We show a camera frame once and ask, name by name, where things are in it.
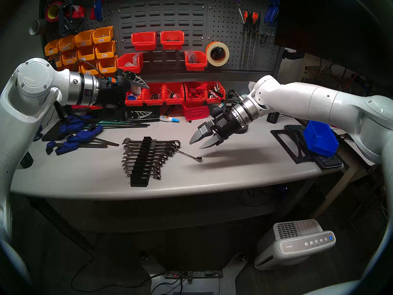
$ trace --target screwdriver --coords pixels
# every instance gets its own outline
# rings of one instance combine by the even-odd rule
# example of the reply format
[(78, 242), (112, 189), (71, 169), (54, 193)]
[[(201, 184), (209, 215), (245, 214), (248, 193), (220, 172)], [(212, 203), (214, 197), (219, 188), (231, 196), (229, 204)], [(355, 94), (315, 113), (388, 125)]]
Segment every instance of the screwdriver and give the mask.
[(240, 69), (243, 68), (244, 55), (246, 53), (247, 33), (248, 33), (248, 30), (250, 29), (250, 24), (251, 24), (250, 12), (248, 10), (246, 10), (244, 12), (243, 19), (244, 19), (244, 24), (243, 24), (243, 33), (244, 33), (244, 36), (243, 36), (243, 53), (242, 53), (242, 58), (241, 58)]
[(254, 65), (255, 44), (257, 43), (257, 39), (258, 39), (259, 25), (261, 23), (261, 13), (254, 12), (252, 18), (254, 19), (252, 30), (255, 32), (255, 42), (254, 42), (254, 48), (252, 50), (251, 67)]

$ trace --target wrench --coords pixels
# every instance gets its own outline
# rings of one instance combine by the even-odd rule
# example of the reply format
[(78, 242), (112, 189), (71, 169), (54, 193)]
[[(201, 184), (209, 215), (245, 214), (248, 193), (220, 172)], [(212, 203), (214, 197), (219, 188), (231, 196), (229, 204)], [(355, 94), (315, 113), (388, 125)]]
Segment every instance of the wrench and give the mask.
[(189, 154), (187, 154), (187, 153), (181, 152), (179, 149), (176, 149), (176, 152), (178, 152), (178, 153), (180, 153), (180, 154), (182, 154), (182, 155), (191, 157), (192, 159), (196, 160), (197, 162), (202, 163), (202, 158), (201, 158), (200, 156), (198, 156), (198, 157), (193, 157), (193, 156), (191, 156), (191, 155), (189, 155)]

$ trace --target blue pliers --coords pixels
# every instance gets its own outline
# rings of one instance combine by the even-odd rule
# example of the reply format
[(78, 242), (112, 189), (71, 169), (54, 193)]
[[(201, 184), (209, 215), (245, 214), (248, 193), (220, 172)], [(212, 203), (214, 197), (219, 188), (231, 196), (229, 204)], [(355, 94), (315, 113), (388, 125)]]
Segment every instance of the blue pliers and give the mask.
[(276, 24), (277, 15), (280, 8), (280, 0), (270, 0), (268, 11), (266, 12), (264, 23), (268, 23), (269, 26)]

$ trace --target tape roll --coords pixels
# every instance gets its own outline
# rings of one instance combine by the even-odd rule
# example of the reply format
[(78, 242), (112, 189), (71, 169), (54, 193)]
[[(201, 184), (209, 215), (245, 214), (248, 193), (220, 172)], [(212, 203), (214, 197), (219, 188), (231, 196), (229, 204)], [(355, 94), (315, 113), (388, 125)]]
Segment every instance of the tape roll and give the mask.
[(48, 22), (56, 22), (58, 20), (58, 10), (60, 9), (61, 2), (51, 2), (45, 11), (45, 18)]
[(215, 41), (208, 44), (205, 53), (209, 63), (215, 67), (224, 65), (229, 59), (229, 49), (222, 42)]

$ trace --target robotic arm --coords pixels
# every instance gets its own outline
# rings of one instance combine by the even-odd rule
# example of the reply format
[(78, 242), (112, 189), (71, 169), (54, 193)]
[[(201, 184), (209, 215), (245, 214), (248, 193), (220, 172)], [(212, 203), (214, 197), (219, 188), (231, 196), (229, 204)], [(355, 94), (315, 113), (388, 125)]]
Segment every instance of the robotic arm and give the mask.
[(113, 83), (67, 69), (57, 72), (41, 58), (19, 65), (0, 96), (0, 239), (11, 238), (8, 196), (14, 172), (54, 102), (120, 105), (131, 84), (149, 88), (135, 75), (117, 76)]

